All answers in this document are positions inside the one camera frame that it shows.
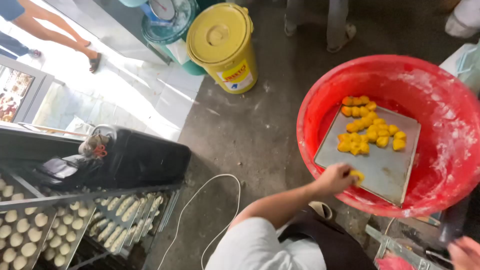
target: white tiled floor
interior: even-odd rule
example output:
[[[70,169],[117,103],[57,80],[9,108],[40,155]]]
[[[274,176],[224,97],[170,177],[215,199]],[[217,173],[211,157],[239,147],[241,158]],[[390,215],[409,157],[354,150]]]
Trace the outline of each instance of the white tiled floor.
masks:
[[[33,2],[59,14],[41,0]],[[189,75],[177,64],[166,66],[125,58],[70,19],[65,20],[92,42],[92,49],[102,53],[101,66],[95,74],[88,71],[88,61],[82,53],[39,40],[0,21],[1,31],[42,51],[40,59],[22,56],[18,61],[66,83],[50,89],[34,124],[65,129],[76,115],[94,125],[117,124],[176,141],[204,77]],[[40,22],[66,34],[48,22]]]

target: yellow plastic bucket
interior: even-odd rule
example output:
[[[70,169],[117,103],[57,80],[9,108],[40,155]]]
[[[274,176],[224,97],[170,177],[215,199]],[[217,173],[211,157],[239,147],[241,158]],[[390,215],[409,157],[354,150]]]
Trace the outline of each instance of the yellow plastic bucket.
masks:
[[[188,56],[225,91],[245,93],[258,79],[252,32],[246,8],[233,3],[213,5],[200,13],[188,30]]]

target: human hand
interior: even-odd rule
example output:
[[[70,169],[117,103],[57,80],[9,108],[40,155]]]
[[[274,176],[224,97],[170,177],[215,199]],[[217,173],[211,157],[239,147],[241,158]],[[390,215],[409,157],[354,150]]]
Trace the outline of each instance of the human hand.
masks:
[[[480,244],[463,236],[448,245],[455,270],[480,270]]]
[[[319,197],[343,192],[358,180],[357,176],[349,175],[353,169],[346,163],[328,166],[322,175],[311,183],[313,195]]]

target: red scissors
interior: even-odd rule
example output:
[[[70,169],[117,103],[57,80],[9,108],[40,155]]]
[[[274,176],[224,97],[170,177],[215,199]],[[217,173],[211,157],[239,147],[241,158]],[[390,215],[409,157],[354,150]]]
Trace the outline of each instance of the red scissors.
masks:
[[[101,158],[107,155],[107,152],[105,151],[105,146],[103,145],[97,145],[95,147],[95,150],[93,150],[93,153]]]

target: bucket label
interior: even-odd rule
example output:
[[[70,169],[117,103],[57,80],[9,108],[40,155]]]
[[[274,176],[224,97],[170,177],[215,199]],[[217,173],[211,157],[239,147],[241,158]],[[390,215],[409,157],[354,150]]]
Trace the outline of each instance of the bucket label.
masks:
[[[253,82],[252,73],[245,59],[230,70],[217,72],[217,75],[231,91],[240,91]]]

